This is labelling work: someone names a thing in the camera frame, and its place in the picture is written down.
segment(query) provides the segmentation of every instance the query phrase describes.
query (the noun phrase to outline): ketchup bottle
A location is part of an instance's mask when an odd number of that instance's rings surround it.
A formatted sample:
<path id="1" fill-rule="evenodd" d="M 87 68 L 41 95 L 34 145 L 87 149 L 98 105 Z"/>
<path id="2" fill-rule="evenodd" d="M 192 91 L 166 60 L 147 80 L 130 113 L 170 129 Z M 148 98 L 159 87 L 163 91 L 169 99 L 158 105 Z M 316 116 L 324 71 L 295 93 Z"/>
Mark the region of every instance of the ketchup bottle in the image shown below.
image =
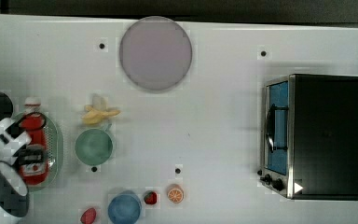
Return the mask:
<path id="1" fill-rule="evenodd" d="M 38 114 L 28 115 L 32 112 L 39 112 L 39 110 L 40 99 L 36 97 L 28 97 L 25 100 L 25 118 L 21 123 L 21 127 L 25 129 L 31 137 L 31 143 L 29 146 L 39 145 L 43 148 L 43 150 L 47 150 L 48 146 L 46 144 L 46 136 L 43 129 L 40 128 L 44 122 L 43 118 Z M 40 184 L 48 176 L 48 161 L 45 160 L 39 163 L 22 165 L 19 173 L 27 185 Z"/>

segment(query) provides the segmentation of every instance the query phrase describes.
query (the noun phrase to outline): white table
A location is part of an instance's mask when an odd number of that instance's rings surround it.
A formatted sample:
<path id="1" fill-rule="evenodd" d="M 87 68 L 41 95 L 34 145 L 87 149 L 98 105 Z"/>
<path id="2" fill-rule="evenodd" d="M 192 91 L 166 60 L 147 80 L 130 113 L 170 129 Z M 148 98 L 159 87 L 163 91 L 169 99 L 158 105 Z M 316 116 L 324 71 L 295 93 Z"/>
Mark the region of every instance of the white table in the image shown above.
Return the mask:
<path id="1" fill-rule="evenodd" d="M 96 223 L 110 223 L 115 194 L 155 189 L 160 202 L 144 209 L 140 224 L 358 224 L 358 202 L 287 201 L 256 175 L 263 83 L 293 73 L 358 75 L 358 29 L 179 22 L 194 61 L 178 88 L 153 94 L 134 86 L 118 62 L 133 22 L 0 15 L 0 90 L 16 112 L 27 96 L 41 97 L 64 134 L 62 171 L 32 195 L 22 223 L 79 223 L 92 205 Z M 101 41 L 106 49 L 97 48 Z M 74 152 L 92 93 L 122 110 L 111 129 L 116 155 L 97 173 Z M 186 192 L 177 206 L 165 195 L 171 183 Z"/>

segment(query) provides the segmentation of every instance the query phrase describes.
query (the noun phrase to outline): red strawberry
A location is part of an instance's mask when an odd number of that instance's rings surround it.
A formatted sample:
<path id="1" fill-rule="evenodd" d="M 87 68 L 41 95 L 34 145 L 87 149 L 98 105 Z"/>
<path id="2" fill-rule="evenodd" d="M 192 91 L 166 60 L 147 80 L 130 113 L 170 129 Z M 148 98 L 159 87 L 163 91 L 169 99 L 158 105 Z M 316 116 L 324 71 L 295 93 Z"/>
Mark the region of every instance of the red strawberry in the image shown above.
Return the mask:
<path id="1" fill-rule="evenodd" d="M 144 197 L 146 204 L 155 204 L 157 203 L 157 193 L 154 191 L 150 191 Z"/>
<path id="2" fill-rule="evenodd" d="M 97 217 L 97 211 L 95 211 L 94 208 L 87 209 L 86 212 L 83 213 L 83 216 L 81 216 L 81 223 L 83 224 L 92 224 Z"/>

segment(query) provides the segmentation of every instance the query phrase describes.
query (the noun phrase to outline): oven window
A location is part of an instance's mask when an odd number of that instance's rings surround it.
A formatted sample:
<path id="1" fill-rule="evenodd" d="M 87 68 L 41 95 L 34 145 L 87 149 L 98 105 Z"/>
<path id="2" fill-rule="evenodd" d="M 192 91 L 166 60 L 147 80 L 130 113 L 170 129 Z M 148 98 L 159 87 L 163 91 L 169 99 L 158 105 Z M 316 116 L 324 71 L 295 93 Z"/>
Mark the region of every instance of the oven window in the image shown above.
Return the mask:
<path id="1" fill-rule="evenodd" d="M 286 175 L 287 170 L 287 115 L 289 106 L 288 82 L 269 86 L 267 110 L 270 113 L 269 136 L 266 137 L 266 168 Z"/>

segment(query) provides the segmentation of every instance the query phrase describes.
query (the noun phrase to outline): oven door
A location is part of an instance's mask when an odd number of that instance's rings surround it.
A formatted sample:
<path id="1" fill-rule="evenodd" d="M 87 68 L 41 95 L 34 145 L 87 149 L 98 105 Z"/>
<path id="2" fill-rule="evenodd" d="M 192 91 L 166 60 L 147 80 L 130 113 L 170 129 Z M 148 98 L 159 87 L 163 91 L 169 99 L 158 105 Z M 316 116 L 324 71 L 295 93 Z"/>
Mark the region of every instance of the oven door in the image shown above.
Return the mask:
<path id="1" fill-rule="evenodd" d="M 267 86 L 265 168 L 287 174 L 289 83 Z"/>

